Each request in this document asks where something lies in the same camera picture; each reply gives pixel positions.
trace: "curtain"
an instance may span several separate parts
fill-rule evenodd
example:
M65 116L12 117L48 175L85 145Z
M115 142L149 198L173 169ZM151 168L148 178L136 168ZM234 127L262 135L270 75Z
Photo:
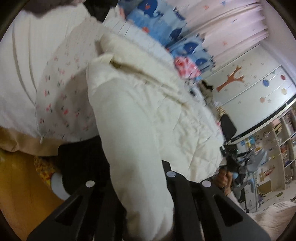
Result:
M257 0L167 0L186 18L190 32L204 38L215 69L268 37Z

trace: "pink patterned fabric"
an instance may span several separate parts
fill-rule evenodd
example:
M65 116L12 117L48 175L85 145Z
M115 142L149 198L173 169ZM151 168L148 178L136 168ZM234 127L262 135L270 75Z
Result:
M201 72L196 64L188 57L178 56L175 58L174 63L180 77L182 78L194 79L201 75Z

